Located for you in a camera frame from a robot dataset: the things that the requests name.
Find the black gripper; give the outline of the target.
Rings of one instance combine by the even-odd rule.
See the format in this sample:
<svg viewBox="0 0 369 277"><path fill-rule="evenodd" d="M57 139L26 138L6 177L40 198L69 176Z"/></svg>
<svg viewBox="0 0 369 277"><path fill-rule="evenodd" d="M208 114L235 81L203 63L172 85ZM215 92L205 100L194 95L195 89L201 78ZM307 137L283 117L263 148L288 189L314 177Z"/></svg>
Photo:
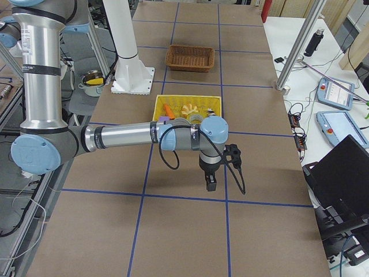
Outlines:
<svg viewBox="0 0 369 277"><path fill-rule="evenodd" d="M204 171L206 176L206 190L215 191L216 190L216 171L223 165L222 162L217 162L214 164L206 163L203 160L199 161L200 168Z"/></svg>

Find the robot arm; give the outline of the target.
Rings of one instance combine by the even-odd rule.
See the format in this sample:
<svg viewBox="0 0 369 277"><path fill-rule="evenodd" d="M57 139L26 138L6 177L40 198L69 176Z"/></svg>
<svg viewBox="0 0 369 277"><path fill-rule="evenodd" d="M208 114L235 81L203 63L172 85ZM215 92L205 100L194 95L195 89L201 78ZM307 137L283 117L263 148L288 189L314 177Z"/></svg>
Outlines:
<svg viewBox="0 0 369 277"><path fill-rule="evenodd" d="M42 175L75 156L97 149L158 144L159 151L199 152L208 191L216 189L216 171L226 163L228 124L211 115L200 124L178 118L118 126L74 126L62 119L60 34L88 32L87 1L13 1L21 28L26 119L11 146L22 170Z"/></svg>

